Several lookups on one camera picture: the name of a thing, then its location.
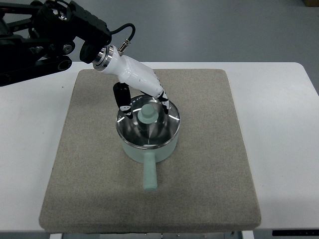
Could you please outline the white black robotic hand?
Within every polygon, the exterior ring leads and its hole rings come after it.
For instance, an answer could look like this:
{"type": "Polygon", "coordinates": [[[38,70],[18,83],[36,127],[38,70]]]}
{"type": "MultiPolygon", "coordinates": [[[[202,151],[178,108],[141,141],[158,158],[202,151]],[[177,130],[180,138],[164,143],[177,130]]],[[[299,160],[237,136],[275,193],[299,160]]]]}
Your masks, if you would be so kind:
{"type": "Polygon", "coordinates": [[[115,75],[118,78],[118,82],[113,86],[114,96],[118,108],[129,119],[133,118],[129,87],[157,98],[165,114],[168,114],[169,99],[152,68],[126,55],[121,56],[113,45],[101,50],[93,61],[93,66],[103,74],[115,75]]]}

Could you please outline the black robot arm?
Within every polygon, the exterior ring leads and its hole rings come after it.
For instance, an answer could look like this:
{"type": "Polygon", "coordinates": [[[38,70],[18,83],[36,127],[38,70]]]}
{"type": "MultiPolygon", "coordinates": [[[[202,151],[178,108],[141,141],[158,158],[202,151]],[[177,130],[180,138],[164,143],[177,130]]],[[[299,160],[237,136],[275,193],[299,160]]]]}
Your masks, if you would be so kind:
{"type": "Polygon", "coordinates": [[[107,24],[75,1],[0,4],[0,85],[65,71],[76,37],[80,60],[91,63],[112,40],[107,24]]]}

